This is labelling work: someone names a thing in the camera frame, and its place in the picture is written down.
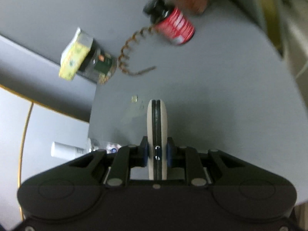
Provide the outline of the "beige compact case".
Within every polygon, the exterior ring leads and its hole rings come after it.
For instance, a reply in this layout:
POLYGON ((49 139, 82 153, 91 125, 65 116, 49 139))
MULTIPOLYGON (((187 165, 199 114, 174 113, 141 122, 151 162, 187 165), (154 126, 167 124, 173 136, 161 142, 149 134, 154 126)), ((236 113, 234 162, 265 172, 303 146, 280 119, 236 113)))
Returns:
POLYGON ((147 138, 149 179, 166 180, 168 117, 162 100, 151 100, 148 104, 147 138))

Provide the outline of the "small clear pill bottle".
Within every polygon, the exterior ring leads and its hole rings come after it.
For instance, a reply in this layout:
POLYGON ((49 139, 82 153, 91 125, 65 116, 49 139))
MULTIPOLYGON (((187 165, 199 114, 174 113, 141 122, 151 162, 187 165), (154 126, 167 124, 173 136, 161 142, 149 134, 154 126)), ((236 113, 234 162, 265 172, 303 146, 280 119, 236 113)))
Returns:
POLYGON ((121 145, 107 141, 99 142, 96 139, 88 138, 88 148, 90 152, 104 150, 108 154, 111 154, 116 153, 121 148, 121 145))

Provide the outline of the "brown wavy headband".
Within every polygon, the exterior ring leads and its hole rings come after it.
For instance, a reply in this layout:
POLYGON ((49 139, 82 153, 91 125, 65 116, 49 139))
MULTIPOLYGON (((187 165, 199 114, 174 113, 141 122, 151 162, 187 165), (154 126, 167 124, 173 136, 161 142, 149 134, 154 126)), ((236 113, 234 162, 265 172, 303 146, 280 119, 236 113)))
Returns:
POLYGON ((134 52, 141 46, 141 42, 146 40, 147 37, 157 34, 158 30, 154 25, 142 27, 135 31, 130 38, 128 38, 120 50, 120 54, 117 58, 117 68, 125 75, 128 76, 141 76, 156 69, 156 66, 147 67, 139 71, 131 71, 130 59, 134 55, 134 52))

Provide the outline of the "grey bedside nightstand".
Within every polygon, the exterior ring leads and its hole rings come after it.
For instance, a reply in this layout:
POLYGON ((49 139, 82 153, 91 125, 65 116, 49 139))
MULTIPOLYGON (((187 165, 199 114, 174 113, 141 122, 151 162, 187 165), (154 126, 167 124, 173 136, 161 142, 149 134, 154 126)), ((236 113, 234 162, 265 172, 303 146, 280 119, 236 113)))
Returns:
POLYGON ((152 35, 97 87, 88 136, 139 144, 150 100, 164 101, 178 146, 217 149, 290 180, 307 200, 307 111, 291 73, 263 32, 229 0, 216 0, 187 44, 152 35))

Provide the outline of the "white spray bottle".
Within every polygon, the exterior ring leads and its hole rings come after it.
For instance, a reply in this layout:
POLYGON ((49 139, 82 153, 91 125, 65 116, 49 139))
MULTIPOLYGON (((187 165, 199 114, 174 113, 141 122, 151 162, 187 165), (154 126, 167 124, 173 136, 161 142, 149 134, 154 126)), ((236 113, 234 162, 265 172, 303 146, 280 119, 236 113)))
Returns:
POLYGON ((53 142, 51 145, 51 156, 63 160, 74 160, 89 153, 89 150, 70 146, 59 142, 53 142))

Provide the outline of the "clear glass jar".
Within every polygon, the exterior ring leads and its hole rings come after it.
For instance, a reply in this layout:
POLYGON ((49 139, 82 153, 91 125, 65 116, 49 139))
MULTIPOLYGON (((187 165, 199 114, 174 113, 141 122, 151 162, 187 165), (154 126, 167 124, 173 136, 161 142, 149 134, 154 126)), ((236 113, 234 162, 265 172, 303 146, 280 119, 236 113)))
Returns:
POLYGON ((97 84, 108 82, 116 71, 115 57, 107 53, 99 43, 94 40, 89 53, 78 69, 78 74, 97 84))

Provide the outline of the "yellow tissue box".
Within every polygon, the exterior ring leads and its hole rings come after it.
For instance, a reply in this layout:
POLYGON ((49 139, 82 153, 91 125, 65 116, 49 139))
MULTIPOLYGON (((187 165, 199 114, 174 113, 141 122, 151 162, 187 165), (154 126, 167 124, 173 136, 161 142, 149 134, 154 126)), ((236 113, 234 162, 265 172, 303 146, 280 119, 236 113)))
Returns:
POLYGON ((77 28, 72 40, 61 54, 59 77, 67 81, 74 79, 78 69, 89 54, 93 37, 77 28))

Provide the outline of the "red supplement bottle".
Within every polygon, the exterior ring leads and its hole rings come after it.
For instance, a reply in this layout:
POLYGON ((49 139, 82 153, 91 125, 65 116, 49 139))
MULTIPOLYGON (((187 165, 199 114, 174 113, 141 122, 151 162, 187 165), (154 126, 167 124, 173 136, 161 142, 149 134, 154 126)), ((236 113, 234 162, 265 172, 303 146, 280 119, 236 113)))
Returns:
POLYGON ((187 43, 195 34, 195 27, 182 11, 165 0, 150 1, 143 12, 150 17, 154 29, 175 45, 187 43))

